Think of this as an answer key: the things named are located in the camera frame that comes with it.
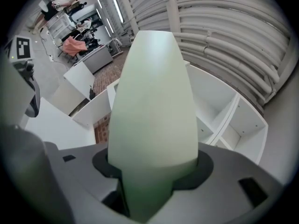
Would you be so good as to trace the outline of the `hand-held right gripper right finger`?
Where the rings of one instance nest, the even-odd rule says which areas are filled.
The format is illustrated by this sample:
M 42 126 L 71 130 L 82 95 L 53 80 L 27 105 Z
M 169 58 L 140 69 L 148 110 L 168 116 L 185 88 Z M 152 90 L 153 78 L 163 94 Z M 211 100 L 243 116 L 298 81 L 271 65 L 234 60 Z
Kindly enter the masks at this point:
M 152 224 L 253 224 L 280 198 L 283 185 L 242 154 L 199 144 L 198 161 L 177 179 Z

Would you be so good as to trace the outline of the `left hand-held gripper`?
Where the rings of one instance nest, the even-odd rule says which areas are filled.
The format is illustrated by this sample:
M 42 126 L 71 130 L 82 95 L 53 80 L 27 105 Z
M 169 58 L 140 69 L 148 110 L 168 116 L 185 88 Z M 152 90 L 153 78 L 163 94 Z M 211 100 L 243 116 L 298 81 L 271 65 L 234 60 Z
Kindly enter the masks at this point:
M 40 110 L 40 88 L 34 78 L 33 60 L 35 55 L 32 40 L 29 37 L 15 35 L 14 38 L 4 46 L 4 52 L 9 62 L 35 92 L 25 112 L 28 117 L 35 118 Z

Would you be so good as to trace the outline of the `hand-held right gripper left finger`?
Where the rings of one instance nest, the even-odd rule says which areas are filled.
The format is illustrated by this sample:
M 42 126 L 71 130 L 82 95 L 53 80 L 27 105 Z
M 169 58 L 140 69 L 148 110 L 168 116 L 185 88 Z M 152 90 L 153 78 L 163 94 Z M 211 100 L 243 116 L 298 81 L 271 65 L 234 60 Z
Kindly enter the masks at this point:
M 51 142 L 45 149 L 55 178 L 66 197 L 76 224 L 129 224 L 130 219 L 119 214 L 103 201 L 119 193 L 118 179 L 101 174 L 92 163 L 102 145 L 59 150 Z

